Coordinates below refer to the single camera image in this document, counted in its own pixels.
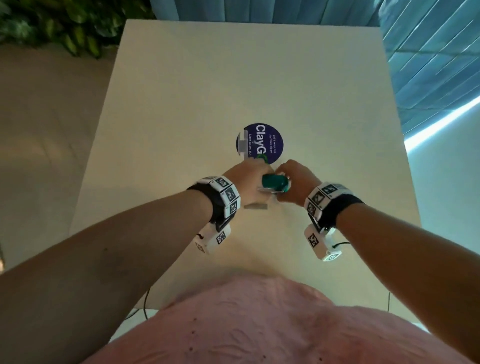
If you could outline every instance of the beige floor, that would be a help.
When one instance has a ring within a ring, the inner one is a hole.
[[[115,53],[0,46],[0,245],[11,268],[68,236]]]

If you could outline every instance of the light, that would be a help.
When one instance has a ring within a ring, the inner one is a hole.
[[[440,119],[435,124],[430,125],[428,128],[423,129],[421,132],[416,133],[414,136],[405,140],[405,149],[407,153],[410,152],[412,149],[423,143],[425,140],[430,138],[431,136],[437,134],[441,131],[444,127],[450,124],[453,120],[457,119],[460,115],[463,115],[472,107],[480,104],[480,96],[471,100],[468,104],[465,104],[455,111],[452,111],[450,114],[445,116],[443,119]]]

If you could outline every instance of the teal object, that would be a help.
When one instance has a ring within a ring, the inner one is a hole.
[[[262,187],[273,193],[288,191],[288,178],[279,174],[264,174]]]

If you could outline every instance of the person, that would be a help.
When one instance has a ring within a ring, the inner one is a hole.
[[[267,201],[257,187],[271,172],[247,159],[224,176],[245,206]],[[293,160],[276,172],[292,182],[280,202],[303,206],[321,184]],[[338,213],[336,228],[432,335],[387,312],[335,306],[282,277],[241,275],[185,294],[108,344],[212,211],[206,194],[189,189],[112,216],[4,273],[2,362],[480,363],[480,257],[360,202]]]

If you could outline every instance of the left hand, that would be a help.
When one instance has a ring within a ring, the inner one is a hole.
[[[273,173],[272,167],[261,158],[248,158],[233,166],[223,175],[231,180],[240,193],[240,204],[262,204],[268,201],[272,195],[269,192],[260,192],[257,189],[262,187],[262,176]]]

